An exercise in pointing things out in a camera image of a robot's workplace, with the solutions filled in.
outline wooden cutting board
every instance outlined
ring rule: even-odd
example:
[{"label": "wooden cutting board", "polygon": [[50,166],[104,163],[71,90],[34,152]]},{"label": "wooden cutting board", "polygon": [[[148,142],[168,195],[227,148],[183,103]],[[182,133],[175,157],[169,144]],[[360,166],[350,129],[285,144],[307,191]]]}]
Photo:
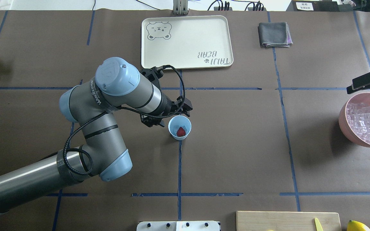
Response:
[{"label": "wooden cutting board", "polygon": [[342,231],[336,212],[237,211],[237,231],[316,231],[318,218],[323,231]]}]

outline lemon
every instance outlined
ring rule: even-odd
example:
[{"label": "lemon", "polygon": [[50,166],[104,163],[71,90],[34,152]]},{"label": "lemon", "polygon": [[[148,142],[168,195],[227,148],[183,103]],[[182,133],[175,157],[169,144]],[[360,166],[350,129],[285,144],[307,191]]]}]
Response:
[{"label": "lemon", "polygon": [[364,223],[350,220],[346,231],[370,231],[370,228]]}]

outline white bracket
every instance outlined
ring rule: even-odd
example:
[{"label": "white bracket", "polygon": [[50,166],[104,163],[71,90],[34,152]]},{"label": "white bracket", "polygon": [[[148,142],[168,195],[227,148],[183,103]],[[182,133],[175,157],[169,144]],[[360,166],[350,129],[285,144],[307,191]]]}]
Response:
[{"label": "white bracket", "polygon": [[137,231],[221,231],[216,221],[140,222]]},{"label": "white bracket", "polygon": [[173,14],[188,14],[188,0],[173,0]]}]

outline bear drawing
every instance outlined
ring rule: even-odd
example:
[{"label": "bear drawing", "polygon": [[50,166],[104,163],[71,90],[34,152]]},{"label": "bear drawing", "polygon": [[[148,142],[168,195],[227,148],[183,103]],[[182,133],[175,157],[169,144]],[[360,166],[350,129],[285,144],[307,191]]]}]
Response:
[{"label": "bear drawing", "polygon": [[146,30],[148,31],[148,39],[154,40],[155,38],[164,38],[164,39],[170,39],[171,34],[170,31],[172,29],[172,25],[163,22],[154,22],[149,23],[146,25]]}]

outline white tray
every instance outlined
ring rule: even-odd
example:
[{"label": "white tray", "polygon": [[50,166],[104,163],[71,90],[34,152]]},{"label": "white tray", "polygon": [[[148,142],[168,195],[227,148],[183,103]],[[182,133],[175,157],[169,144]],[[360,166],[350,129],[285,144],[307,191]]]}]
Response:
[{"label": "white tray", "polygon": [[228,21],[220,15],[149,18],[142,21],[141,64],[177,69],[229,67]]}]

